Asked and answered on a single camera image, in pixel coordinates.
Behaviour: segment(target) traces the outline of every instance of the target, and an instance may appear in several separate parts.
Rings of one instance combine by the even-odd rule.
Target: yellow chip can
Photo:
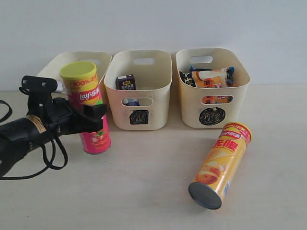
[[[191,197],[208,209],[219,209],[252,139],[250,129],[238,122],[227,123],[189,185]]]

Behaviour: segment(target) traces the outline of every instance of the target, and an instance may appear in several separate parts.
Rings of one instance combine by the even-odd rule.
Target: table surface
[[[125,131],[110,117],[113,144],[107,152],[85,154],[78,135],[64,136],[61,140],[69,153],[64,169],[47,170],[30,180],[0,182],[0,229],[303,228],[306,92],[307,85],[249,86],[239,121],[251,128],[254,138],[218,210],[206,210],[193,201],[188,185],[220,129],[186,126],[173,92],[164,128]],[[13,108],[10,120],[27,111],[27,97],[19,92],[0,92],[0,99]],[[56,163],[61,164],[60,152],[58,156]],[[43,167],[41,152],[35,150],[7,176],[28,175]]]

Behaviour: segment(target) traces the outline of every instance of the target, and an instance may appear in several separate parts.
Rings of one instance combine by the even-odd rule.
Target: chip can
[[[200,170],[189,185],[189,194],[208,209],[222,206],[227,190],[252,139],[250,129],[238,122],[227,123]]]
[[[90,61],[70,63],[60,70],[71,106],[81,111],[83,105],[102,104],[97,67]],[[80,133],[83,149],[89,154],[99,154],[111,146],[111,136],[106,115],[102,117],[103,129],[98,132]]]

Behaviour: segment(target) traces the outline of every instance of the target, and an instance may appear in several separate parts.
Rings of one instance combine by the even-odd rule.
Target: basket handle hole
[[[98,59],[80,59],[79,61],[90,61],[93,62],[94,64],[96,64],[97,66],[101,65],[101,61]]]
[[[201,99],[202,104],[228,104],[234,100],[231,95],[225,96],[205,96]]]
[[[191,64],[211,63],[212,61],[213,61],[212,56],[192,56],[190,58]]]
[[[151,106],[153,100],[151,98],[124,98],[121,103],[123,106]]]
[[[155,59],[154,58],[135,58],[133,60],[133,63],[135,65],[149,66],[149,65],[155,64]]]

